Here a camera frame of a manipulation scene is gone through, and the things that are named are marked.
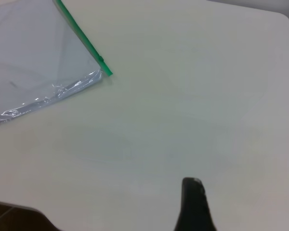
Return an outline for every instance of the black plastic object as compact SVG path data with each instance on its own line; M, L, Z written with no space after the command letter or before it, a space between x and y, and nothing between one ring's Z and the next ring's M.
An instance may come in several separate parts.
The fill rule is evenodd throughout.
M182 181L181 212L175 231L216 231L199 179L184 178Z

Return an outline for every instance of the green zipper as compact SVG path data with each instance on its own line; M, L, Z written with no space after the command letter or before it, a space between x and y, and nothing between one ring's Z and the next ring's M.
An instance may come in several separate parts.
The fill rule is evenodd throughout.
M76 33L78 38L81 40L83 45L85 45L85 47L88 49L90 54L97 61L97 63L100 65L102 70L105 71L105 73L108 76L111 76L112 72L109 69L109 67L106 65L106 63L104 62L104 59L102 58L102 56L99 55L99 53L94 48L92 43L89 41L87 36L84 34L84 32L81 30L81 28L77 25L76 21L73 19L73 16L70 14L68 9L62 3L62 1L61 0L53 0L53 1L54 1L55 5L57 6L57 8L59 9L59 11L63 14L64 18L67 20L70 27L73 29L73 31Z

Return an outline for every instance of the table surface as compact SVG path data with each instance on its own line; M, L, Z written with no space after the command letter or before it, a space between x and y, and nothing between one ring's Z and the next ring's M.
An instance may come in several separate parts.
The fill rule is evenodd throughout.
M0 125L0 202L62 230L289 231L289 20L206 1L64 0L114 75Z

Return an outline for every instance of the plastic bag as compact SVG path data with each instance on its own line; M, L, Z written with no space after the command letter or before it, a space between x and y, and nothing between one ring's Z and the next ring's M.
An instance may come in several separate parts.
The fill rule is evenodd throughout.
M90 42L83 41L84 34L78 38L80 28L78 36L74 33L75 21L72 29L66 8L62 13L60 7L64 8L52 0L0 6L0 123L62 100L111 74L101 68L107 66ZM84 44L91 46L90 52Z

